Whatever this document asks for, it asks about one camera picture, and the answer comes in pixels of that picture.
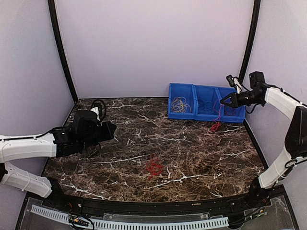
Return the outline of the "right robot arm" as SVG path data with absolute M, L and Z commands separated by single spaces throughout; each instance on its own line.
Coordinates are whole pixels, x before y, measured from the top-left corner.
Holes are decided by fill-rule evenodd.
M 262 174 L 251 183 L 245 196 L 245 204 L 255 208 L 269 198 L 274 187 L 285 179 L 292 169 L 307 160 L 307 105 L 287 93 L 283 88 L 268 84 L 263 72 L 255 71 L 249 75 L 250 89 L 246 89 L 238 77 L 226 77 L 235 92 L 220 100 L 231 108 L 242 106 L 274 107 L 289 120 L 281 153 Z

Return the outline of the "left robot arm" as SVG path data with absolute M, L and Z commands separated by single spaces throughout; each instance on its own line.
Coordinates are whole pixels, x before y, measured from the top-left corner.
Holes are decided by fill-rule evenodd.
M 117 126 L 101 121 L 93 110 L 80 110 L 68 126 L 60 126 L 37 136 L 0 137 L 0 182 L 22 191 L 48 198 L 57 209 L 68 199 L 57 180 L 34 175 L 11 164 L 13 160 L 67 157 L 114 138 Z

